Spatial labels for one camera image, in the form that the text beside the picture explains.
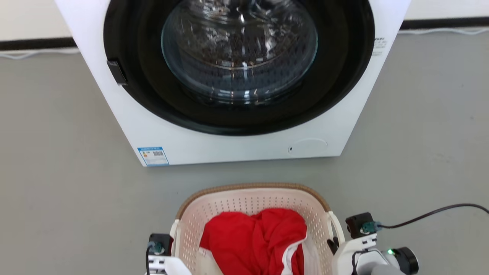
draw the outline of white plastic basket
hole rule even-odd
[[[202,190],[188,198],[178,211],[170,235],[172,255],[180,258],[192,275],[222,274],[199,253],[205,224],[222,212],[239,211],[248,215],[267,208],[288,208],[306,221],[309,237],[319,254],[322,275],[332,274],[333,253],[328,239],[345,241],[341,225],[326,201],[314,190],[292,183],[252,183]]]

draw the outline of front-loading washing machine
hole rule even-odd
[[[410,0],[56,0],[143,166],[339,156]]]

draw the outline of gray floor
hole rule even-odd
[[[399,36],[338,158],[143,168],[80,55],[0,59],[0,270],[144,274],[151,232],[211,186],[295,182],[340,220],[489,206],[489,33]],[[422,275],[486,274],[489,219],[456,209],[384,230]]]

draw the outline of red cloth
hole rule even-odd
[[[212,252],[224,275],[280,275],[286,249],[306,236],[304,218],[289,209],[266,209],[253,216],[225,212],[205,225],[200,247]],[[302,245],[291,262],[293,274],[303,275]]]

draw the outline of white wall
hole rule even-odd
[[[489,16],[489,0],[412,0],[406,19]]]
[[[0,2],[0,41],[70,36],[54,0]],[[406,19],[479,16],[489,16],[489,0],[412,0]]]
[[[0,41],[71,36],[54,0],[0,3]]]

